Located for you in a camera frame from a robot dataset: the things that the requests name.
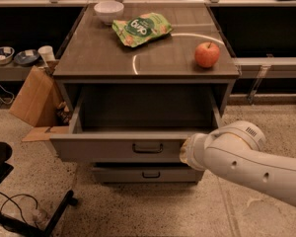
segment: chair leg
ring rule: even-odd
[[[0,213],[0,225],[3,225],[7,230],[21,234],[28,237],[43,236],[42,232],[31,225],[20,221],[19,219],[10,217]]]
[[[56,226],[58,220],[60,219],[62,213],[64,212],[67,205],[75,206],[77,205],[78,200],[73,197],[73,191],[67,192],[66,196],[62,200],[61,204],[59,205],[58,209],[54,212],[53,216],[51,217],[48,225],[46,226],[45,230],[43,231],[44,236],[50,236],[54,227]]]

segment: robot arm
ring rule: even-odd
[[[197,133],[181,160],[216,176],[296,206],[296,159],[261,152],[265,137],[252,123],[236,121],[209,134]]]

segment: snack bag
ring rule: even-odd
[[[164,16],[148,13],[130,21],[114,20],[111,27],[124,45],[136,47],[168,34],[173,28]]]

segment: cardboard flap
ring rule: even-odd
[[[23,139],[23,142],[48,141],[55,133],[68,133],[69,126],[43,126],[33,128]]]
[[[55,126],[56,109],[61,102],[63,98],[53,78],[34,66],[9,112],[32,126]]]

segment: drawer handle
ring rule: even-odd
[[[143,178],[160,178],[160,171],[155,172],[155,173],[141,173]]]
[[[147,149],[138,149],[136,148],[136,144],[132,144],[132,151],[136,154],[160,154],[164,150],[164,145],[160,144],[159,148],[147,150]]]

